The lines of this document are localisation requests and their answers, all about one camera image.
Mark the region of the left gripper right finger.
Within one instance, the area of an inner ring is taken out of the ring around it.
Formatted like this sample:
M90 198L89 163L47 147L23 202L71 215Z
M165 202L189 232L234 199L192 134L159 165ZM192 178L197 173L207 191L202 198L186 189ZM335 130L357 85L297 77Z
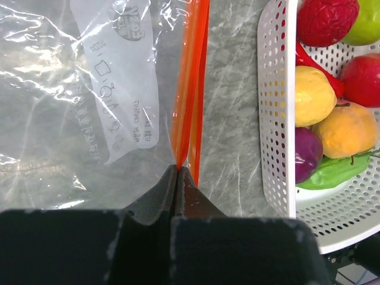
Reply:
M310 228L289 218L227 217L178 174L171 221L172 284L327 284L328 270Z

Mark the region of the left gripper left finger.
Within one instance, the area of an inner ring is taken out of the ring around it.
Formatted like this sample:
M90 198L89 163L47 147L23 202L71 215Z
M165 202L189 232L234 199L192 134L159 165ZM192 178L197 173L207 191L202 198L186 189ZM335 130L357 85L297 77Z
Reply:
M2 284L167 284L178 171L129 206L1 213Z

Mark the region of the purple onion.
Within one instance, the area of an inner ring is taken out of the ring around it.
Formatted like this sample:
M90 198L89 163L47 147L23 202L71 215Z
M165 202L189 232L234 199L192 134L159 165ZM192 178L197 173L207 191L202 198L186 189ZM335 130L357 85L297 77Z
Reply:
M295 183L308 180L323 158L319 136L305 127L295 128Z

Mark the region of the clear zip top bag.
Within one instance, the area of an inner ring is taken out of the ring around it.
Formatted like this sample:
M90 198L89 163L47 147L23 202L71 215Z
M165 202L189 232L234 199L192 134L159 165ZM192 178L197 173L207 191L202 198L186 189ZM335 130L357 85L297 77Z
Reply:
M1 2L1 210L199 178L209 1Z

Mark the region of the yellow lemon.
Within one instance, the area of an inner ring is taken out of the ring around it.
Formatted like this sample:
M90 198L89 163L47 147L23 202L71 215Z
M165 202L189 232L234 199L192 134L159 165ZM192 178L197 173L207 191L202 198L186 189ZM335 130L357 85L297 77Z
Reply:
M337 97L325 74L311 66L295 68L294 122L306 127L324 120L335 108Z

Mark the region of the orange fruit with leaf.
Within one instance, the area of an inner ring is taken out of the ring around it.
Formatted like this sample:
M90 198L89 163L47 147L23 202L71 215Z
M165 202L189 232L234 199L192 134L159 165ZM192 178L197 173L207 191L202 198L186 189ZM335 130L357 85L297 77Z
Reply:
M336 106L311 130L321 139L324 155L331 159L369 151L379 139L379 126L373 112L352 102Z

